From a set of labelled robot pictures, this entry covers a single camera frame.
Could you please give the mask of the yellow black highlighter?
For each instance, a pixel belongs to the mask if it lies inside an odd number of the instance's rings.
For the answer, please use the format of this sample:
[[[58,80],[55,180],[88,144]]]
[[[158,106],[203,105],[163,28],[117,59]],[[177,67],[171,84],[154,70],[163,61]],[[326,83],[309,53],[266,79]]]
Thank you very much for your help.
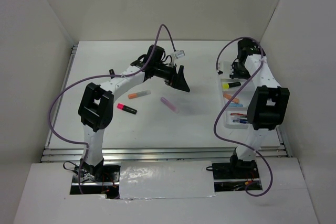
[[[240,86],[241,86],[241,82],[222,83],[223,89],[230,89],[230,88],[235,88],[235,87],[240,87]]]

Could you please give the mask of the orange translucent highlighter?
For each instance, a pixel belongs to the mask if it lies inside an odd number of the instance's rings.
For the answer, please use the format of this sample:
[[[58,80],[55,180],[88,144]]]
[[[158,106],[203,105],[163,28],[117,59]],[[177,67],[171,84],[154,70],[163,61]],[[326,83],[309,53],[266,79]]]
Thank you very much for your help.
[[[228,93],[223,93],[223,97],[227,100],[231,100],[233,103],[236,103],[236,104],[240,103],[240,100],[238,98],[233,98],[233,96]]]

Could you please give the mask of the blue translucent highlighter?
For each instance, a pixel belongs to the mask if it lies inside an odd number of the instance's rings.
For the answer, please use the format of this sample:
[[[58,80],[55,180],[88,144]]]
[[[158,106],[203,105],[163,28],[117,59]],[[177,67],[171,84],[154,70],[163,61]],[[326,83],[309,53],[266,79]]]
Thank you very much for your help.
[[[243,108],[244,106],[240,103],[229,103],[228,108]]]

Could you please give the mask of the red pen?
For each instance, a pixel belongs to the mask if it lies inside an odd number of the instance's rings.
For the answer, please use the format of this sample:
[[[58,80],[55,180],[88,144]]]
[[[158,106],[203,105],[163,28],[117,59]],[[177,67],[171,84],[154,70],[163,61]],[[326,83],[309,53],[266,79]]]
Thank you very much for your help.
[[[247,114],[243,114],[243,113],[231,113],[230,116],[247,117]]]

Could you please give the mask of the blue purple pen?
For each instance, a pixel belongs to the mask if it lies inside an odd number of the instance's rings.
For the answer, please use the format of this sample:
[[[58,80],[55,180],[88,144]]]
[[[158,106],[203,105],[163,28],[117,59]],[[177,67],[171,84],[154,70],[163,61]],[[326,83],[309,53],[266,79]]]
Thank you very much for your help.
[[[248,124],[248,121],[246,121],[246,120],[238,120],[238,119],[236,119],[236,120],[233,120],[233,122],[234,123],[239,123],[239,124]]]

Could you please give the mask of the pink black highlighter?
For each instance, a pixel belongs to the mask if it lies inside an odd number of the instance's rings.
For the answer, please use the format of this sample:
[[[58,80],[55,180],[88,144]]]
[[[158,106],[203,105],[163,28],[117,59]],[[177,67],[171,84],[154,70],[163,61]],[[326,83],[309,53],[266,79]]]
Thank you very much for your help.
[[[120,110],[122,110],[122,111],[125,111],[127,113],[137,114],[137,110],[136,109],[131,108],[131,107],[126,106],[126,105],[121,104],[121,103],[117,104],[117,108],[120,109]]]

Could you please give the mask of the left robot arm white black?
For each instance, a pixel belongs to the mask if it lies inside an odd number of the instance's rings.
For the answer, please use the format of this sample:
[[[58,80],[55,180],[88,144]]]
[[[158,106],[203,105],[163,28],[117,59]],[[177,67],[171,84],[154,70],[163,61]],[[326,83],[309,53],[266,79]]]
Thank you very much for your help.
[[[179,50],[170,54],[171,62],[164,62],[165,50],[151,45],[148,53],[132,62],[121,77],[113,77],[102,84],[89,83],[84,91],[78,114],[83,124],[84,142],[88,143],[80,159],[85,176],[91,181],[99,181],[103,177],[102,144],[105,128],[113,118],[113,104],[124,93],[138,86],[147,79],[159,77],[165,84],[184,92],[190,88],[184,78],[184,67],[176,68],[175,61],[185,56]]]

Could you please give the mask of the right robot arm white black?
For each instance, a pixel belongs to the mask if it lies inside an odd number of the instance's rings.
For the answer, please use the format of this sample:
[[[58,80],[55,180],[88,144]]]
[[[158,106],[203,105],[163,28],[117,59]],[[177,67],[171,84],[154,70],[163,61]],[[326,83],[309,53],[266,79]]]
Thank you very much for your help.
[[[232,63],[231,79],[249,80],[255,92],[247,107],[248,136],[238,145],[230,158],[229,172],[242,177],[248,168],[255,167],[256,151],[269,131],[281,125],[290,96],[274,78],[266,58],[256,42],[243,38],[237,43],[238,54]]]

